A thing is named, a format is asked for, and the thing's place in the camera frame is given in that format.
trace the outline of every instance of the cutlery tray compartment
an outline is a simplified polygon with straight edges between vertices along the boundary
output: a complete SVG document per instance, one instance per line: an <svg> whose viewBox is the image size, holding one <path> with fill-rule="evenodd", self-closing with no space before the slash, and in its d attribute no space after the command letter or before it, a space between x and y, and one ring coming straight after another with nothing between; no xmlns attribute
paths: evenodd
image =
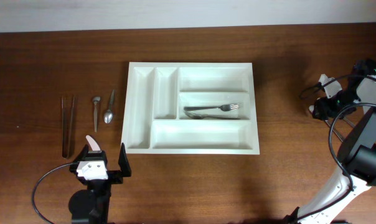
<svg viewBox="0 0 376 224"><path fill-rule="evenodd" d="M179 94L179 118L190 119L184 113L186 106L221 106L239 104L239 109L222 111L218 108L209 110L192 111L195 114L211 114L216 116L228 116L231 118L250 119L250 103L248 93L180 93Z"/></svg>
<svg viewBox="0 0 376 224"><path fill-rule="evenodd" d="M153 149L251 149L248 121L154 121Z"/></svg>
<svg viewBox="0 0 376 224"><path fill-rule="evenodd" d="M244 67L182 67L181 91L247 92L249 72Z"/></svg>
<svg viewBox="0 0 376 224"><path fill-rule="evenodd" d="M236 120L184 113L235 103L237 110L192 113ZM127 153L259 154L251 64L131 62L121 140Z"/></svg>

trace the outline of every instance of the black cable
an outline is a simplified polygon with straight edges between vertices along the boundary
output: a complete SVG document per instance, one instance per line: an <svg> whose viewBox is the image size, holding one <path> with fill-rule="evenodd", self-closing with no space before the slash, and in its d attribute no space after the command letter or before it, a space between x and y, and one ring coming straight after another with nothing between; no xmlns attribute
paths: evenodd
<svg viewBox="0 0 376 224"><path fill-rule="evenodd" d="M336 81L338 81L338 80L341 80L341 79L343 79L343 78L347 78L347 77L367 78L367 79L369 79L369 80L372 80L372 81L375 81L375 82L376 82L376 78L374 78L374 77L370 77L369 75L367 75L367 76L357 75L357 74L342 75L341 77L334 78L333 80L331 80L331 81L329 81L329 82L323 84L322 86L318 86L318 84L317 84L317 85L311 86L311 87L309 87L309 88L307 88L307 89L304 89L304 90L299 94L299 98L300 98L301 100L305 100L305 99L309 98L310 96L314 95L315 93L317 93L319 90L324 89L326 86L328 86L328 85L331 84L332 82L336 82ZM306 97L302 97L302 96L301 96L304 92L306 92L306 91L308 91L308 90L310 90L310 89L316 88L316 87L318 87L317 90L315 90L314 92L312 92L312 93L309 94L308 96L306 96Z"/></svg>
<svg viewBox="0 0 376 224"><path fill-rule="evenodd" d="M50 220L46 219L40 212L39 210L37 209L36 207L36 204L34 203L34 194L36 193L36 190L37 190L37 187L39 186L40 182L44 179L44 177L47 177L50 173L52 173L53 171L56 171L58 169L61 169L63 167L66 167L66 166L70 166L70 165L73 165L73 164L76 164L75 162L70 162L68 164L64 164L64 165L61 165L61 166L58 166L50 171L48 171L48 173L44 174L40 179L39 181L37 181L37 183L35 184L34 188L33 188L33 191L32 191L32 205L33 205L33 209L34 211L40 216L40 218L42 218L44 221L46 221L47 223L49 224L54 224L53 222L51 222Z"/></svg>
<svg viewBox="0 0 376 224"><path fill-rule="evenodd" d="M317 209L313 212L310 212L308 214L305 214L305 215L302 215L301 217L298 217L298 220L301 220L303 218L307 218L308 216L310 215L314 215L314 214L317 214L319 212L322 212L323 210L325 209L328 209L330 208L331 206L335 205L336 203L340 202L341 200L343 200L344 198L346 198L351 191L354 191L354 183L352 181L352 178L351 178L351 175L350 173L344 168L344 166L340 163L340 161L337 159L336 157L336 154L333 150L333 146L332 146L332 133L333 133L333 128L336 124L336 121L339 119L339 117L344 113L346 112L347 110L351 109L351 108L356 108L356 107L359 107L359 106L370 106L370 107L373 107L373 108L376 108L376 104L374 103L356 103L356 104L351 104L351 105L347 105L345 107L343 107L343 109L340 110L339 114L337 114L337 116L333 119L332 123L331 123L331 127L329 128L329 135L328 135L328 145L329 145L329 150L332 154L332 157L333 159L335 160L337 166L339 166L339 168L343 171L344 175L349 179L349 182L350 182L350 185L349 185L349 188L347 189L347 191L344 193L344 195L342 195L341 197L339 197L338 199L336 199L335 201L331 202L330 204L320 208L320 209Z"/></svg>

